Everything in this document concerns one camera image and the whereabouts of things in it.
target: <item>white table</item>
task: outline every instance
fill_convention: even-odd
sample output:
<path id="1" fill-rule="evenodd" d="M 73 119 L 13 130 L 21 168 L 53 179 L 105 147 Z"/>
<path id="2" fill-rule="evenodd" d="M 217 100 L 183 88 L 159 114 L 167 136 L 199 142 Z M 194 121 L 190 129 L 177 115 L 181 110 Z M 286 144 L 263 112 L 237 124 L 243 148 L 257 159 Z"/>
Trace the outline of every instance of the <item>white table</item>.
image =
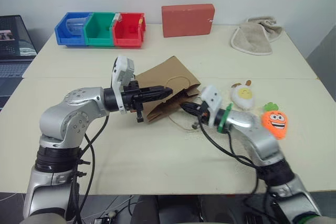
<path id="1" fill-rule="evenodd" d="M 315 79 L 286 33 L 271 43 L 273 54 L 253 56 L 229 42 L 237 26 L 213 26 L 209 35 L 163 38 L 162 25 L 147 25 L 142 49 L 68 48 L 53 34 L 24 74 L 31 77 L 110 78 L 119 54 L 134 60 L 135 74 L 175 55 L 197 78 Z"/>
<path id="2" fill-rule="evenodd" d="M 228 104 L 230 86 L 245 79 L 200 78 L 202 87 L 216 85 Z M 34 164 L 39 118 L 48 107 L 80 87 L 107 87 L 106 78 L 24 79 L 0 113 L 0 191 L 25 193 Z M 288 133 L 279 144 L 293 171 L 310 191 L 335 190 L 335 102 L 319 80 L 252 79 L 254 113 L 276 102 L 289 118 Z M 184 112 L 172 118 L 184 126 L 195 119 Z M 103 119 L 94 121 L 91 137 Z M 209 131 L 228 148 L 226 136 Z M 234 141 L 236 152 L 245 154 Z M 153 124 L 137 123 L 134 114 L 113 113 L 94 144 L 97 168 L 91 194 L 234 194 L 254 186 L 252 169 L 219 152 L 201 132 L 185 132 L 168 118 Z M 80 166 L 90 171 L 89 166 Z M 89 177 L 80 179 L 81 193 Z"/>

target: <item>beige towel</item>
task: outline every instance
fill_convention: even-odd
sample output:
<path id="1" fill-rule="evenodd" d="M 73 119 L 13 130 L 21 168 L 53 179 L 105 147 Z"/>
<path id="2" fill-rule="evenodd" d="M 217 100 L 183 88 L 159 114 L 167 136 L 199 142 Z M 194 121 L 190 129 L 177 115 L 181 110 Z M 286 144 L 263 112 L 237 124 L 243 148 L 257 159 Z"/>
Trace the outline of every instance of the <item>beige towel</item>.
<path id="1" fill-rule="evenodd" d="M 233 34 L 231 46 L 251 55 L 270 55 L 270 42 L 278 39 L 281 33 L 282 27 L 276 26 L 271 16 L 249 18 Z"/>

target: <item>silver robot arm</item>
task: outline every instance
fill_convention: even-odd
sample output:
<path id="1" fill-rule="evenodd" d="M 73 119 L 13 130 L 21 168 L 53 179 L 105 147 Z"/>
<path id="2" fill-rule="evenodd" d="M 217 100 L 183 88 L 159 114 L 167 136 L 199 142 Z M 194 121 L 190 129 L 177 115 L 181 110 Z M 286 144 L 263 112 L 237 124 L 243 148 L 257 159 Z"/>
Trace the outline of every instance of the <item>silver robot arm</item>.
<path id="1" fill-rule="evenodd" d="M 233 138 L 243 144 L 257 168 L 258 177 L 265 181 L 274 198 L 273 209 L 289 223 L 306 216 L 320 216 L 321 212 L 299 176 L 294 174 L 279 147 L 276 138 L 261 125 L 260 119 L 249 112 L 220 109 L 222 98 L 210 85 L 201 94 L 202 104 L 184 103 L 181 107 L 188 113 L 201 116 L 209 127 L 224 133 L 230 131 Z"/>
<path id="2" fill-rule="evenodd" d="M 112 87 L 82 88 L 68 93 L 63 101 L 47 109 L 40 119 L 40 147 L 30 175 L 23 215 L 27 223 L 39 223 L 38 216 L 61 216 L 71 220 L 74 207 L 71 197 L 73 178 L 84 176 L 77 171 L 85 132 L 90 123 L 110 112 L 136 111 L 142 122 L 142 103 L 166 98 L 172 89 L 163 86 L 139 88 L 134 79 L 133 61 L 118 57 L 112 74 Z"/>

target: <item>laptop keyboard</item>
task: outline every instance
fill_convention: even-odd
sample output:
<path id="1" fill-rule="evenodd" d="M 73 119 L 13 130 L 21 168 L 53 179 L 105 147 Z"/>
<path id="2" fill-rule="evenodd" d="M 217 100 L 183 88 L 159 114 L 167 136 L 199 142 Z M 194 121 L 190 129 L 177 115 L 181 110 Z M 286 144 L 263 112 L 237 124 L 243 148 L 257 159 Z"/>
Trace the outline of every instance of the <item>laptop keyboard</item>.
<path id="1" fill-rule="evenodd" d="M 21 77 L 29 64 L 3 64 L 0 65 L 0 78 Z"/>

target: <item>blue storage bin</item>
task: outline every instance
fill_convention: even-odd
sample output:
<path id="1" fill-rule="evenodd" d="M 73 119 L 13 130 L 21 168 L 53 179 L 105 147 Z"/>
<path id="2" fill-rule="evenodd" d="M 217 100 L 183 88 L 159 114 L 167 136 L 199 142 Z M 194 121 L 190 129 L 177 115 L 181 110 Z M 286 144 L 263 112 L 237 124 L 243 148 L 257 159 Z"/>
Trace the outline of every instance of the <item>blue storage bin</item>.
<path id="1" fill-rule="evenodd" d="M 66 46 L 86 46 L 84 30 L 81 31 L 80 35 L 73 35 L 67 28 L 67 20 L 70 18 L 86 18 L 87 22 L 91 15 L 92 13 L 66 13 L 55 27 L 57 44 Z"/>

